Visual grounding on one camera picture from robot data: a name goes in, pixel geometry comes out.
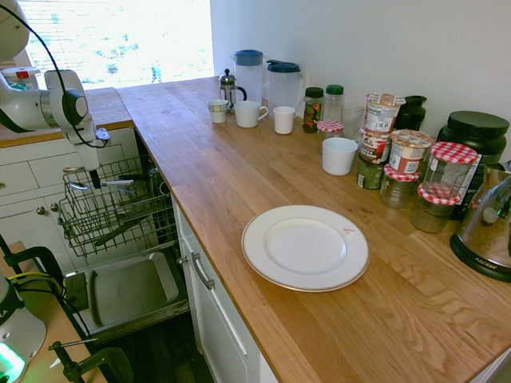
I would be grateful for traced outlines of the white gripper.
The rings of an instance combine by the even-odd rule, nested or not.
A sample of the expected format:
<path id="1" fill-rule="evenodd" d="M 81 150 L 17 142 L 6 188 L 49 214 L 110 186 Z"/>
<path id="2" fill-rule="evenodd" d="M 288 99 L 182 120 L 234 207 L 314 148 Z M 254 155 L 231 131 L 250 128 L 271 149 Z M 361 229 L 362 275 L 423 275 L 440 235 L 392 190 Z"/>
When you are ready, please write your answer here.
<path id="1" fill-rule="evenodd" d="M 62 132 L 68 141 L 74 146 L 85 170 L 89 171 L 89 177 L 95 189 L 101 187 L 101 180 L 97 173 L 100 166 L 96 143 L 96 127 L 94 124 L 79 124 L 76 128 L 63 128 Z"/>

